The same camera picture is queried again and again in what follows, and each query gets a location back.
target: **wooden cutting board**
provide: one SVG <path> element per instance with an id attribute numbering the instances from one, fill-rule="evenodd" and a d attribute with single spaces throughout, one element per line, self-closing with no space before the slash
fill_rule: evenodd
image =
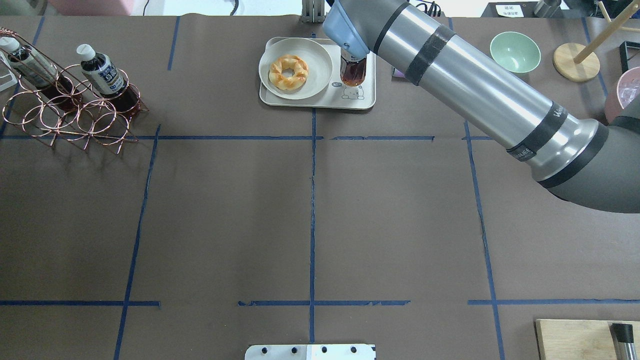
<path id="1" fill-rule="evenodd" d="M 634 327 L 640 345 L 640 322 L 602 320 L 536 320 L 541 360 L 616 360 L 609 326 L 613 322 Z"/>

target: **wooden dowel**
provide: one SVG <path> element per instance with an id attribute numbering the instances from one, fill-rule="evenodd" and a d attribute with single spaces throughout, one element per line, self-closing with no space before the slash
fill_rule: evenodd
<path id="1" fill-rule="evenodd" d="M 584 61 L 604 40 L 618 30 L 638 9 L 638 2 L 633 0 L 589 45 L 587 45 L 578 55 L 573 58 L 573 62 L 579 64 Z"/>
<path id="2" fill-rule="evenodd" d="M 604 3 L 599 1 L 598 2 L 598 7 L 600 8 L 600 11 L 602 12 L 602 16 L 604 16 L 604 18 L 607 20 L 607 22 L 611 22 L 611 18 L 609 17 L 609 13 L 607 12 L 607 9 L 604 7 Z M 622 31 L 633 31 L 634 33 L 640 33 L 640 29 L 626 28 L 624 26 L 622 26 L 620 28 L 620 30 L 622 30 Z"/>

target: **wooden base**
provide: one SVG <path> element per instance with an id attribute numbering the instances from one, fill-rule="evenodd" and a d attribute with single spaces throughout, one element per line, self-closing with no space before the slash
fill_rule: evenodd
<path id="1" fill-rule="evenodd" d="M 589 54 L 583 62 L 576 64 L 573 59 L 586 46 L 573 42 L 560 45 L 554 52 L 554 66 L 562 76 L 576 83 L 591 80 L 600 71 L 600 60 L 595 53 Z"/>
<path id="2" fill-rule="evenodd" d="M 634 333 L 638 333 L 640 322 L 618 322 L 632 324 Z M 536 320 L 540 359 L 616 360 L 610 324 L 600 320 Z"/>

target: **wire bottle rack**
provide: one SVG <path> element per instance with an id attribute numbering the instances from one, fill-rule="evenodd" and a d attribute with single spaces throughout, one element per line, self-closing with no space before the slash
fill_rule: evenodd
<path id="1" fill-rule="evenodd" d="M 135 100 L 130 108 L 117 110 L 112 103 L 117 96 L 104 97 L 88 80 L 79 79 L 83 77 L 80 65 L 62 67 L 12 30 L 0 28 L 0 37 L 12 37 L 21 45 L 27 45 L 29 52 L 38 51 L 53 68 L 41 63 L 38 57 L 34 58 L 41 69 L 22 64 L 36 73 L 45 69 L 54 79 L 48 86 L 35 88 L 20 76 L 19 87 L 2 108 L 5 122 L 49 147 L 53 147 L 56 140 L 64 139 L 83 151 L 88 151 L 90 143 L 98 143 L 119 154 L 124 143 L 138 142 L 131 132 L 131 124 L 141 111 L 149 109 L 141 100 L 138 87 L 129 82 L 126 72 L 119 69 Z M 0 51 L 9 57 L 6 51 Z"/>

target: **cartoon bear print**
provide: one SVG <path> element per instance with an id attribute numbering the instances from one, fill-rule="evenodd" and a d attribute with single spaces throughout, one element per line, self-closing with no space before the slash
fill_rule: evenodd
<path id="1" fill-rule="evenodd" d="M 364 90 L 362 89 L 362 85 L 345 86 L 342 98 L 351 100 L 364 100 Z"/>

